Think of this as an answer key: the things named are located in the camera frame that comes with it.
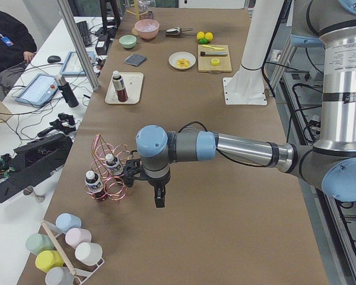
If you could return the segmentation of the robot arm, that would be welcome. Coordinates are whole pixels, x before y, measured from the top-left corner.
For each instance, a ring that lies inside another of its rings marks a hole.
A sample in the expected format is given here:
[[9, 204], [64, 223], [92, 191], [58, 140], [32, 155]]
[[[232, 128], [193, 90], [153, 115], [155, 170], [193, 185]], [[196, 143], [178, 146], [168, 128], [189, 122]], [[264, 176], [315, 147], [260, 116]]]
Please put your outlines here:
[[126, 176], [149, 182], [156, 206], [163, 207], [172, 163], [220, 154], [245, 166], [275, 167], [341, 202], [356, 201], [356, 1], [295, 1], [291, 42], [325, 47], [321, 129], [313, 145], [148, 125], [136, 135], [139, 159]]

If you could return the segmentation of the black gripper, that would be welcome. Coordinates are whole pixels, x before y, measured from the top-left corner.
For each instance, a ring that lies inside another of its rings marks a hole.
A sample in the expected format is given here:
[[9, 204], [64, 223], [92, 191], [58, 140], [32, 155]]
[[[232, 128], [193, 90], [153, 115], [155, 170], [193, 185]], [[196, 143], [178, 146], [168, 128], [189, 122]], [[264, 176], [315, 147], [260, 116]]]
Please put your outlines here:
[[157, 208], [165, 207], [166, 187], [170, 181], [170, 166], [160, 170], [150, 170], [144, 167], [147, 181], [154, 186], [154, 201]]

